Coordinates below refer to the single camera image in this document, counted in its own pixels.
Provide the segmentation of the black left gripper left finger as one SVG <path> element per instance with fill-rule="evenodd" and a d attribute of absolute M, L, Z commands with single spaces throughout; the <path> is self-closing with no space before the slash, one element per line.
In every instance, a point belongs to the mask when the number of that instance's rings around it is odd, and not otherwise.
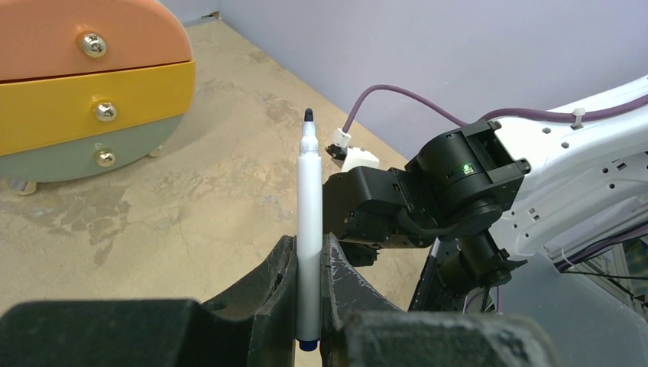
<path fill-rule="evenodd" d="M 222 293 L 193 299 L 54 300 L 1 318 L 3 366 L 292 366 L 295 238 L 283 236 Z"/>

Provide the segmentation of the grey marker pen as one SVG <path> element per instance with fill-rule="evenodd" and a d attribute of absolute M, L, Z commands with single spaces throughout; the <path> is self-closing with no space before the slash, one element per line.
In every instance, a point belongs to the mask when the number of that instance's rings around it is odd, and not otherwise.
<path fill-rule="evenodd" d="M 311 108 L 304 112 L 297 158 L 297 215 L 296 340 L 312 352 L 321 335 L 322 159 Z"/>

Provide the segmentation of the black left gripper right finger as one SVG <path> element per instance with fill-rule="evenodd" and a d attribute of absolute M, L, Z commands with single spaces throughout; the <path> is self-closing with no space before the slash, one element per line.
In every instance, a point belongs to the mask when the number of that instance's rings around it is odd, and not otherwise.
<path fill-rule="evenodd" d="M 325 235 L 321 255 L 324 366 L 558 366 L 533 321 L 493 314 L 405 312 Z"/>

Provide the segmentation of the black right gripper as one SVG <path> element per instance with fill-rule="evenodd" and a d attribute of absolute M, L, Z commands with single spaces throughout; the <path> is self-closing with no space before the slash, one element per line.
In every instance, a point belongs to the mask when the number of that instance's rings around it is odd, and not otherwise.
<path fill-rule="evenodd" d="M 322 230 L 339 241 L 348 262 L 372 266 L 384 248 L 419 248 L 397 221 L 407 204 L 395 175 L 369 167 L 333 174 L 322 185 Z"/>

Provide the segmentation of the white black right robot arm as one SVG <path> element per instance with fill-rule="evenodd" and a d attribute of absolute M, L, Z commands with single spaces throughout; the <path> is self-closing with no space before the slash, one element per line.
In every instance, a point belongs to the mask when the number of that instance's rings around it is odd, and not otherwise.
<path fill-rule="evenodd" d="M 323 230 L 354 266 L 383 248 L 456 241 L 425 264 L 411 310 L 457 310 L 544 251 L 564 271 L 647 234 L 647 79 L 549 111 L 505 108 L 427 142 L 404 168 L 323 186 Z"/>

